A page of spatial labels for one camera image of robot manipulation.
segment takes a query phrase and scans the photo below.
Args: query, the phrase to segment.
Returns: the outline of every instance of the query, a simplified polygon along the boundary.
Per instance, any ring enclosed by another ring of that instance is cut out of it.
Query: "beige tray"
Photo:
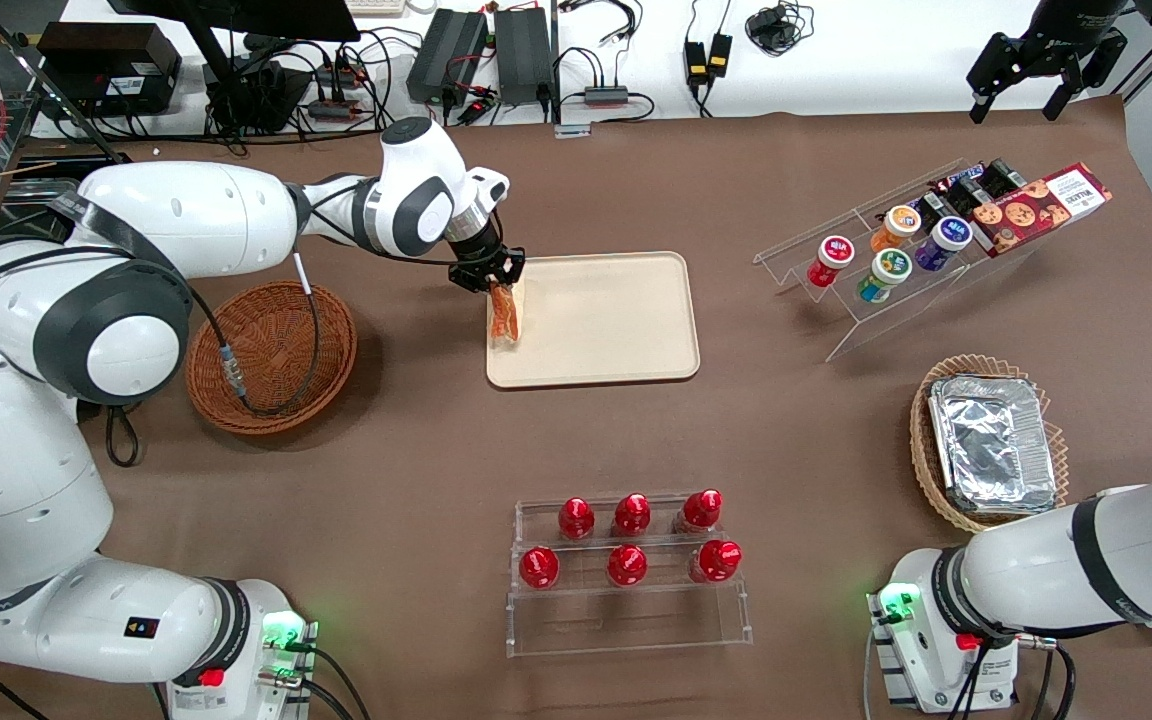
[[[700,369],[677,252],[529,258],[521,282],[522,339],[508,346],[486,338],[497,387],[670,381]]]

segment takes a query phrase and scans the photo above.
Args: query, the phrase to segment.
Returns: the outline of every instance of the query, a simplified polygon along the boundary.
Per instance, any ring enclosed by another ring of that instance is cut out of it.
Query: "red cap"
[[[616,528],[622,536],[641,536],[652,523],[652,507],[641,492],[627,495],[616,506]]]
[[[225,682],[225,670],[220,667],[207,667],[207,669],[198,673],[198,684],[205,688],[219,688],[220,683]]]
[[[644,555],[643,548],[636,544],[622,544],[612,551],[607,559],[607,577],[613,583],[627,588],[636,585],[649,574],[649,556]]]
[[[740,564],[740,545],[733,541],[707,541],[696,553],[696,563],[710,583],[730,578]]]
[[[558,530],[568,538],[579,539],[594,529],[594,509],[579,497],[563,502],[558,511]]]
[[[518,559],[518,575],[531,588],[553,588],[558,582],[558,555],[545,546],[533,547]]]
[[[718,511],[722,507],[722,493],[715,488],[704,488],[682,503],[682,520],[697,528],[712,528],[718,523]]]

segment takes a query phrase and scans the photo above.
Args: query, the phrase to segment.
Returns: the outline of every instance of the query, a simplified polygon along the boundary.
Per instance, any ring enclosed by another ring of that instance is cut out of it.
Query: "wicker basket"
[[[189,342],[185,387],[198,414],[234,434],[283,432],[312,418],[344,387],[358,350],[358,331],[349,306],[314,286],[319,310],[319,364],[305,395],[282,414],[252,414],[225,381],[220,343],[206,324]],[[314,350],[314,320],[301,282],[280,281],[240,293],[215,311],[225,340],[238,357],[248,401],[256,407],[282,404],[305,381]]]
[[[941,359],[932,367],[927,377],[923,378],[923,384],[914,393],[914,406],[909,411],[910,427],[910,452],[914,455],[914,475],[918,478],[919,487],[923,487],[923,495],[942,518],[954,523],[956,528],[967,530],[969,533],[979,533],[980,530],[1010,523],[1011,520],[1023,518],[1023,515],[973,515],[957,509],[945,497],[945,475],[941,471],[941,456],[937,450],[937,433],[932,429],[932,414],[927,408],[927,391],[931,384],[938,378],[956,374],[972,373],[976,376],[990,376],[995,378],[1029,378],[1021,373],[1020,367],[1007,364],[1006,359],[986,357],[984,355],[957,355]],[[1047,412],[1047,393],[1043,388],[1038,392],[1038,407],[1044,414]],[[1056,476],[1056,507],[1064,505],[1064,498],[1069,495],[1069,447],[1064,445],[1060,429],[1056,425],[1043,420],[1043,430],[1047,433],[1047,447],[1051,449],[1052,471]]]

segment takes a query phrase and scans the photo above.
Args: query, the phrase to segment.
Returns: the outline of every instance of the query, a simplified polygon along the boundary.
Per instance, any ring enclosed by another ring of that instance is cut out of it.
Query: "aluminum foil container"
[[[1056,506],[1038,393],[1020,378],[952,376],[927,396],[945,495],[978,515],[1036,515]]]

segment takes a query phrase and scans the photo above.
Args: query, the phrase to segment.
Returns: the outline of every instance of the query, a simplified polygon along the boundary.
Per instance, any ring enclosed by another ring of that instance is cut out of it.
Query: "red bottle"
[[[531,588],[543,591],[558,583],[558,555],[545,546],[533,547],[518,559],[518,577]]]
[[[579,497],[563,502],[558,510],[558,532],[568,539],[579,539],[594,529],[594,509]]]
[[[707,541],[691,553],[689,575],[694,583],[721,583],[730,579],[740,566],[740,545],[733,541]]]
[[[722,510],[723,497],[715,488],[705,488],[689,497],[682,510],[673,520],[673,532],[707,533],[718,524],[718,513]]]
[[[639,584],[649,574],[649,556],[636,544],[622,544],[612,551],[607,559],[607,578],[616,588],[630,588]]]
[[[635,537],[649,531],[652,523],[652,507],[641,492],[627,495],[616,506],[616,518],[612,521],[613,536]]]

